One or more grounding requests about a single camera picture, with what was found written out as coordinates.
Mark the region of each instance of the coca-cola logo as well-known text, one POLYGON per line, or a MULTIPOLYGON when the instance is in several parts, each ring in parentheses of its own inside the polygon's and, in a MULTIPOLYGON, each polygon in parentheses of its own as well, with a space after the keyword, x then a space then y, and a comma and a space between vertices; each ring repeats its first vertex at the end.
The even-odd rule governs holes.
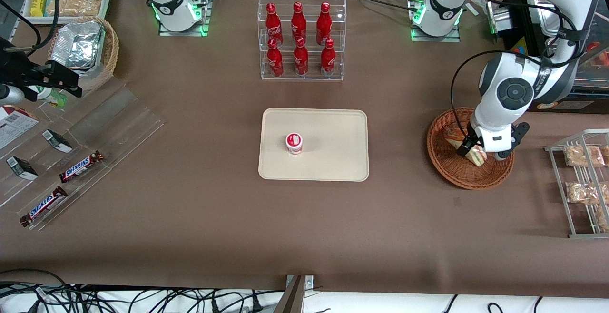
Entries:
POLYGON ((276 27, 268 28, 269 35, 279 35, 281 33, 281 25, 277 25, 276 27))

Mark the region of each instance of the red and white cup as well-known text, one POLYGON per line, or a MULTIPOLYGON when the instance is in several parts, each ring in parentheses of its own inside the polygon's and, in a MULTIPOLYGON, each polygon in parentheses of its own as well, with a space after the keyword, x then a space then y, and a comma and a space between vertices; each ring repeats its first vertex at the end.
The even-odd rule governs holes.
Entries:
POLYGON ((287 152, 292 155, 298 155, 303 150, 303 138, 300 134, 293 132, 285 137, 285 146, 287 152))

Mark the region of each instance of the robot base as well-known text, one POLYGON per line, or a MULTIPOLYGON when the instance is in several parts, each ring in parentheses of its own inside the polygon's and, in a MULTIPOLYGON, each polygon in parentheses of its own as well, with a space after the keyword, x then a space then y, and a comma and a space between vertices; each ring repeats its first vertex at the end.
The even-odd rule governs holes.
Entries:
POLYGON ((200 12, 203 16, 200 21, 194 23, 192 27, 185 31, 170 31, 166 29, 163 24, 159 24, 158 35, 159 36, 191 36, 191 37, 205 37, 209 30, 209 19, 211 18, 211 6, 213 3, 209 3, 211 0, 200 0, 201 3, 208 3, 204 7, 200 8, 200 12))
MULTIPOLYGON (((420 8, 420 3, 416 0, 409 0, 408 7, 420 8)), ((416 25, 413 20, 415 16, 415 12, 408 12, 408 16, 411 19, 411 40, 415 42, 461 42, 461 38, 459 35, 459 25, 455 25, 455 27, 448 33, 446 36, 435 37, 429 36, 424 33, 418 25, 416 25)))

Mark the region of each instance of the basket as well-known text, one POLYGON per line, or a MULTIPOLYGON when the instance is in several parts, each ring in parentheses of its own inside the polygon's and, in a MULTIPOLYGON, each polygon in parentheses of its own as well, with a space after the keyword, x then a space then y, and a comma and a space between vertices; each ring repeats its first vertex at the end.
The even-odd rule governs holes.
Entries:
MULTIPOLYGON (((474 109, 458 108, 456 111, 461 127, 465 129, 474 109)), ((444 129, 454 123, 452 110, 446 111, 432 122, 427 133, 427 151, 438 172, 458 187, 472 190, 493 188, 505 181, 514 166, 514 153, 503 161, 489 155, 481 167, 476 167, 470 160, 457 155, 457 150, 444 139, 444 129)))
MULTIPOLYGON (((103 69, 96 77, 81 77, 79 79, 78 85, 83 90, 95 90, 99 86, 106 83, 113 76, 116 67, 116 62, 118 61, 118 37, 116 36, 114 29, 112 28, 110 23, 108 23, 108 21, 96 16, 86 16, 77 18, 75 23, 86 23, 91 21, 98 22, 104 25, 106 29, 106 36, 104 38, 104 48, 102 50, 103 54, 101 60, 103 69)), ((49 59, 53 52, 53 48, 55 47, 55 42, 57 42, 58 35, 58 33, 55 33, 55 36, 53 36, 53 40, 51 40, 50 42, 49 59)))

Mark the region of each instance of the yellow snack package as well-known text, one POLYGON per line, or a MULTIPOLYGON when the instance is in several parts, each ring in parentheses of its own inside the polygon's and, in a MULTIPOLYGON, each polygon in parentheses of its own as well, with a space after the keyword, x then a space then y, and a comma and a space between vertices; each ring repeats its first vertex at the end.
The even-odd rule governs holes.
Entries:
POLYGON ((42 17, 44 15, 45 7, 46 0, 32 0, 32 7, 30 7, 30 16, 42 17))

